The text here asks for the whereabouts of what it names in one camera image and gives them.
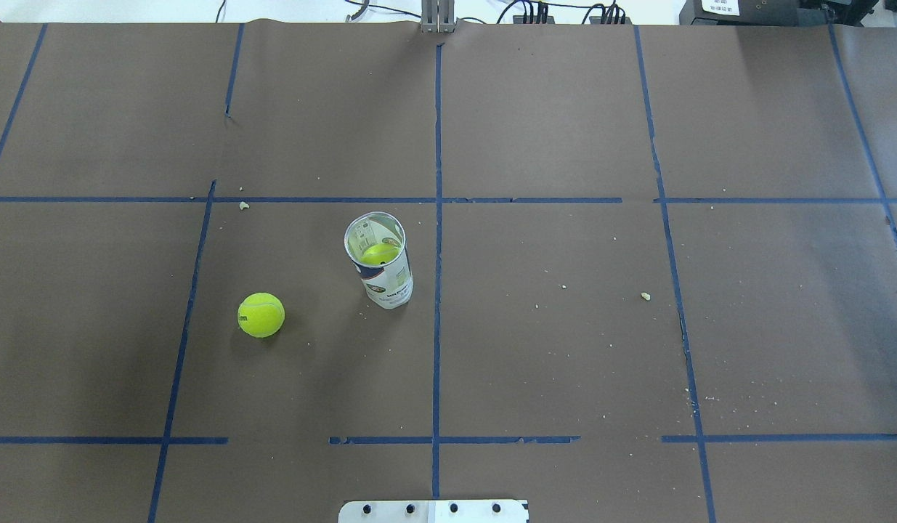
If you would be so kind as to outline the yellow tennis ball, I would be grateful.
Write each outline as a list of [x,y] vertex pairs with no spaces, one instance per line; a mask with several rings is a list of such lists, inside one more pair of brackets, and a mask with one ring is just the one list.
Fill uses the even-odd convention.
[[268,338],[281,330],[285,308],[275,295],[254,293],[244,298],[237,308],[237,324],[242,332],[254,338]]

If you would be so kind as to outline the tennis ball inside can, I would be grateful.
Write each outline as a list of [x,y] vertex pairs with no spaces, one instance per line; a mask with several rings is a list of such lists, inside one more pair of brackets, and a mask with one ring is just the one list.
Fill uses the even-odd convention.
[[362,252],[360,262],[366,266],[388,264],[398,258],[400,249],[399,246],[389,243],[371,245]]

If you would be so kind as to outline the clear tennis ball can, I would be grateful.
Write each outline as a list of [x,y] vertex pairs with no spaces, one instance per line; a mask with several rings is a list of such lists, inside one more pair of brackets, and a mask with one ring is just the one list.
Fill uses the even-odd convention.
[[[378,243],[399,246],[399,256],[388,264],[366,266],[360,256],[366,248]],[[346,255],[359,272],[365,292],[372,302],[385,310],[407,304],[414,291],[414,278],[406,251],[404,226],[394,216],[372,211],[353,219],[343,235]]]

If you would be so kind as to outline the black computer box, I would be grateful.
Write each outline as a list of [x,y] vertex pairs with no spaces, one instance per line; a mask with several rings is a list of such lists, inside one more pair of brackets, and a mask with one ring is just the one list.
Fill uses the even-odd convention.
[[685,1],[678,24],[714,26],[860,26],[877,1]]

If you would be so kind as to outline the aluminium frame post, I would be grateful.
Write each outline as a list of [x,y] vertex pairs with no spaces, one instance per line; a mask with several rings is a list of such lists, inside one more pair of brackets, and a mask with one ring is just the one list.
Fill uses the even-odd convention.
[[454,0],[422,0],[421,30],[423,33],[454,33],[457,29]]

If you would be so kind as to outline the white pedestal column base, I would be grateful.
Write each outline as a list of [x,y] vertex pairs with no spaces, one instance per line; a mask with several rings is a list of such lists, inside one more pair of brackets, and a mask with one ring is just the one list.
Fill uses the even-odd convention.
[[338,522],[529,522],[526,500],[353,500]]

